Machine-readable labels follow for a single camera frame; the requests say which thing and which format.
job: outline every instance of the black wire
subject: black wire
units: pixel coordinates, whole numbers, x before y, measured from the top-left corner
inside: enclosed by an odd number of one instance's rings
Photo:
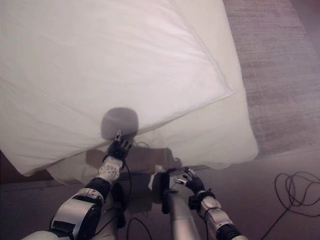
[[[126,163],[124,164],[124,166],[126,167],[126,170],[128,171],[129,180],[130,180],[129,194],[128,194],[128,198],[126,200],[126,206],[129,206],[129,202],[130,202],[130,198],[131,198],[131,191],[132,191],[132,177],[131,177],[131,172],[130,172]]]
[[[302,174],[309,175],[309,176],[315,178],[316,181],[313,181],[313,180],[309,179],[308,177],[303,176]],[[288,200],[289,200],[289,205],[288,206],[286,206],[284,204],[283,200],[281,199],[281,197],[279,195],[279,191],[278,191],[278,188],[277,188],[277,181],[278,181],[280,176],[286,176],[284,185],[285,185],[285,190],[286,190],[287,197],[288,197]],[[304,190],[303,197],[302,197],[301,200],[298,200],[296,198],[295,178],[304,179],[304,180],[309,182],[309,184],[307,185],[307,187]],[[261,240],[263,240],[269,234],[269,232],[273,229],[273,227],[277,224],[277,222],[288,212],[291,212],[291,213],[294,213],[294,214],[303,215],[303,216],[306,216],[306,217],[311,217],[311,218],[315,218],[315,217],[319,217],[320,216],[320,213],[318,213],[318,214],[307,214],[307,213],[304,213],[304,212],[300,212],[300,211],[296,211],[296,210],[292,210],[291,209],[292,207],[300,207],[300,206],[310,207],[310,206],[313,206],[317,202],[320,201],[320,196],[319,196],[318,199],[316,199],[315,201],[313,201],[311,203],[305,203],[306,196],[307,196],[307,193],[308,193],[308,190],[310,189],[310,187],[312,185],[314,185],[314,184],[319,184],[320,185],[320,178],[319,177],[315,176],[312,173],[306,172],[306,171],[298,171],[293,175],[289,175],[289,174],[286,174],[286,173],[280,173],[275,177],[275,180],[274,180],[273,184],[274,184],[274,190],[275,190],[276,196],[277,196],[279,202],[281,203],[281,205],[285,208],[285,211],[274,221],[274,223],[271,225],[271,227],[268,229],[268,231],[263,235]]]
[[[152,240],[151,234],[150,234],[148,228],[146,227],[146,225],[145,225],[142,221],[140,221],[138,218],[136,218],[136,217],[131,218],[130,221],[129,221],[129,223],[128,223],[128,227],[126,228],[126,236],[125,236],[126,240],[129,240],[129,227],[130,227],[130,224],[131,224],[131,222],[132,222],[133,220],[136,220],[136,221],[138,221],[139,223],[142,224],[142,226],[144,227],[144,229],[145,229],[146,232],[148,233],[150,240]]]
[[[111,218],[105,225],[103,225],[103,227],[100,228],[100,230],[94,235],[97,236],[99,233],[101,233],[101,231],[109,224],[111,223],[113,220],[115,220],[117,218],[117,216],[114,216],[113,218]]]

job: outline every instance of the gray carpet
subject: gray carpet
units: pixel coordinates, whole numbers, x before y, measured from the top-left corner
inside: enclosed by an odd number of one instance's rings
[[[258,158],[320,146],[320,63],[289,0],[224,0]]]

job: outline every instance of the robot forearm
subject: robot forearm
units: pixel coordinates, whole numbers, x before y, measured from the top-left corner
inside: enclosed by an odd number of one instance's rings
[[[199,215],[205,220],[208,231],[215,240],[248,240],[234,226],[220,203],[211,195],[203,198]]]

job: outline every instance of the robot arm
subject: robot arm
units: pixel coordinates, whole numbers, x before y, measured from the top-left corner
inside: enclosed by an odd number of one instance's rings
[[[248,240],[222,210],[215,195],[211,191],[205,191],[205,186],[197,174],[190,168],[185,168],[184,172],[185,179],[177,177],[174,181],[192,190],[194,195],[189,197],[188,205],[192,210],[197,210],[204,219],[211,236],[215,240]]]
[[[50,223],[49,231],[38,231],[23,240],[89,240],[96,232],[102,206],[113,183],[125,166],[131,145],[119,130],[95,178],[64,202]]]

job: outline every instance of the pillowcase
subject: pillowcase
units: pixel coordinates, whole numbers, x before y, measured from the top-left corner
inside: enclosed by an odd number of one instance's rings
[[[1,0],[1,27],[0,148],[22,174],[104,143],[113,109],[130,133],[231,94],[170,0]]]

